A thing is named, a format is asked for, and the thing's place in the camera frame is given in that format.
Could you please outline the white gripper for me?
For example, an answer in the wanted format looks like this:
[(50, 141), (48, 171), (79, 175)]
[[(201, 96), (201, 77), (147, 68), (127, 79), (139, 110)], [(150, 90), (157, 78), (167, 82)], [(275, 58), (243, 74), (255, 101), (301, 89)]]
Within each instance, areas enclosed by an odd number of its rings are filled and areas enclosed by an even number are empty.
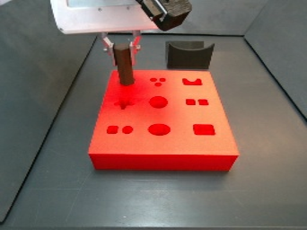
[(107, 32), (133, 31), (130, 43), (133, 65), (141, 50), (141, 31), (157, 30), (158, 26), (149, 19), (137, 0), (51, 0), (58, 29), (64, 34), (102, 32), (103, 50), (113, 58), (114, 43)]

